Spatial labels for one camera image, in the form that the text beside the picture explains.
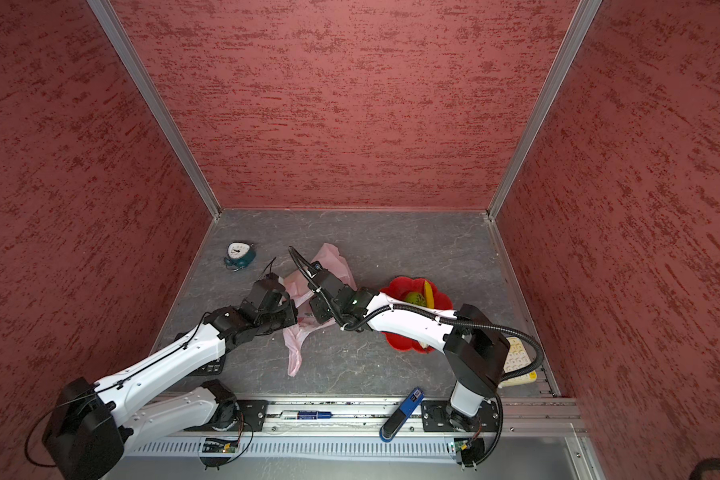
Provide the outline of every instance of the vent grille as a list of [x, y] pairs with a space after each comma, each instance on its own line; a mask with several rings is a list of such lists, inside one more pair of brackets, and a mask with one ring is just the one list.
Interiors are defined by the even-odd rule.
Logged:
[[[200, 453], [205, 437], [164, 437], [139, 447], [130, 456], [178, 457], [207, 456], [226, 457], [230, 454]], [[414, 460], [417, 462], [452, 462], [447, 442], [450, 438], [396, 438], [384, 443], [374, 437], [330, 437], [316, 440], [314, 437], [254, 437], [245, 453], [247, 457], [300, 457], [335, 459], [384, 459]], [[248, 440], [244, 437], [242, 444]]]

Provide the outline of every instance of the pink plastic bag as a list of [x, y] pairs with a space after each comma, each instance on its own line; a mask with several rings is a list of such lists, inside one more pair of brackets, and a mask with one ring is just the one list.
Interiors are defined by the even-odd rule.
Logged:
[[[357, 289], [355, 279], [352, 278], [352, 272], [349, 271], [349, 265], [345, 258], [338, 254], [338, 248], [331, 244], [323, 244], [320, 251], [317, 252], [312, 262], [320, 262], [323, 268], [327, 268], [329, 272], [336, 275], [342, 282], [346, 283], [353, 289]], [[294, 376], [298, 369], [302, 366], [302, 344], [307, 336], [315, 330], [320, 330], [336, 323], [334, 319], [320, 325], [312, 316], [312, 308], [307, 301], [312, 298], [312, 291], [307, 286], [307, 280], [297, 270], [288, 275], [283, 283], [286, 286], [288, 294], [298, 307], [298, 322], [294, 326], [290, 326], [282, 331], [283, 339], [286, 346], [290, 350], [288, 355], [288, 374]]]

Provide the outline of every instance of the black base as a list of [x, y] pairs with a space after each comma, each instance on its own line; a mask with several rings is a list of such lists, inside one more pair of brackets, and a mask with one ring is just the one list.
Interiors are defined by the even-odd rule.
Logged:
[[[451, 425], [450, 417], [445, 409], [450, 405], [448, 400], [424, 400], [422, 402], [422, 423], [425, 432], [458, 432]], [[482, 426], [483, 432], [496, 432], [498, 420], [494, 418], [496, 405], [483, 402], [478, 410], [480, 422], [472, 422], [470, 432], [476, 432]]]
[[[254, 432], [260, 432], [264, 427], [264, 421], [266, 420], [266, 408], [269, 405], [267, 400], [238, 400], [238, 406], [242, 412], [243, 420], [250, 425], [250, 428]], [[246, 426], [246, 431], [249, 432], [250, 428]], [[217, 436], [224, 436], [226, 432], [218, 432], [211, 428], [210, 424], [201, 425], [199, 427], [184, 428], [185, 432], [213, 432]], [[234, 432], [237, 434], [237, 423], [232, 424], [228, 432]]]
[[120, 460], [128, 435], [118, 428], [94, 386], [83, 377], [61, 390], [43, 433], [43, 445], [65, 480], [97, 480]]

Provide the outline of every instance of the metal panel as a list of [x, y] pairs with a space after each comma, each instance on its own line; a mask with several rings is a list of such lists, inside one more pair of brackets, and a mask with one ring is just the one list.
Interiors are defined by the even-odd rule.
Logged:
[[[158, 396], [156, 401], [170, 398]], [[269, 401], [262, 436], [288, 437], [378, 437], [378, 430], [398, 407], [397, 397], [331, 397], [331, 396], [240, 396], [240, 399]], [[447, 400], [431, 397], [431, 400]], [[587, 436], [576, 398], [502, 398], [504, 429], [508, 437], [571, 437]], [[319, 420], [282, 419], [285, 410], [327, 410], [342, 418]], [[197, 432], [176, 432], [175, 437], [192, 437]], [[489, 432], [482, 436], [491, 436]], [[417, 407], [397, 438], [443, 438], [447, 432], [425, 432], [422, 410]]]
[[[236, 436], [214, 435], [216, 438]], [[128, 456], [142, 457], [229, 457], [233, 454], [201, 452], [205, 436], [165, 437], [148, 443]], [[452, 438], [400, 438], [393, 443], [384, 443], [377, 436], [334, 437], [330, 439], [313, 437], [273, 437], [256, 435], [246, 450], [246, 458], [330, 458], [334, 460], [391, 460], [397, 462], [440, 462], [454, 461]], [[245, 448], [249, 436], [244, 435], [241, 443]]]
[[248, 458], [248, 453], [221, 471], [192, 457], [124, 457], [107, 480], [186, 480], [187, 478], [244, 478], [245, 480], [458, 480], [522, 479], [575, 480], [576, 473], [562, 438], [506, 438], [477, 471], [451, 463], [379, 461], [351, 464], [330, 458]]
[[499, 183], [496, 189], [496, 194], [490, 201], [488, 215], [491, 220], [496, 219], [499, 209], [512, 187], [514, 179], [518, 176], [518, 172], [523, 166], [525, 156], [528, 154], [528, 150], [533, 144], [534, 139], [536, 139], [536, 134], [541, 128], [544, 118], [547, 117], [547, 112], [552, 106], [557, 91], [560, 90], [565, 75], [568, 73], [568, 69], [571, 63], [573, 63], [576, 53], [579, 51], [579, 46], [581, 46], [581, 42], [584, 40], [586, 31], [589, 29], [592, 19], [600, 7], [600, 1], [601, 0], [581, 0], [578, 8], [576, 8], [574, 18], [570, 22], [568, 31], [563, 38], [563, 43], [560, 45], [560, 50], [557, 52], [557, 57], [555, 57], [552, 68], [547, 75], [547, 81], [544, 82], [544, 86], [541, 88], [534, 110], [530, 112], [528, 123], [525, 126], [525, 130], [523, 130], [523, 134], [520, 136], [518, 147], [515, 149], [514, 154], [512, 154], [504, 176], [501, 178], [501, 183]]
[[168, 107], [165, 106], [160, 95], [157, 93], [150, 75], [144, 68], [144, 64], [139, 60], [139, 55], [128, 39], [123, 25], [120, 24], [115, 10], [108, 0], [87, 1], [88, 5], [90, 5], [94, 11], [96, 18], [99, 20], [99, 24], [101, 24], [101, 27], [104, 29], [104, 33], [106, 33], [112, 46], [115, 47], [115, 51], [120, 56], [120, 60], [125, 65], [126, 70], [144, 97], [144, 101], [150, 110], [152, 110], [155, 120], [157, 120], [160, 128], [163, 129], [163, 133], [171, 147], [173, 147], [173, 151], [176, 152], [176, 156], [184, 166], [186, 173], [190, 176], [195, 188], [197, 188], [198, 193], [202, 197], [202, 201], [205, 202], [211, 215], [217, 218], [221, 213], [221, 206], [211, 191], [211, 187], [203, 176], [200, 167], [197, 165], [190, 148], [181, 136], [181, 132], [179, 132], [176, 122], [173, 121]]
[[579, 480], [605, 480], [603, 470], [592, 449], [591, 440], [572, 437], [566, 438], [565, 443]]

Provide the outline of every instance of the yellow fruit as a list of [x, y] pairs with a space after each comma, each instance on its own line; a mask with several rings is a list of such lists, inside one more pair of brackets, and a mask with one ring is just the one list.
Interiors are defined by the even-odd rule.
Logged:
[[411, 303], [412, 305], [418, 305], [418, 306], [427, 306], [427, 301], [424, 298], [424, 296], [419, 292], [411, 292], [405, 296], [405, 300], [403, 300], [406, 303]]
[[424, 298], [427, 301], [427, 308], [434, 308], [434, 295], [432, 294], [432, 285], [424, 280]]

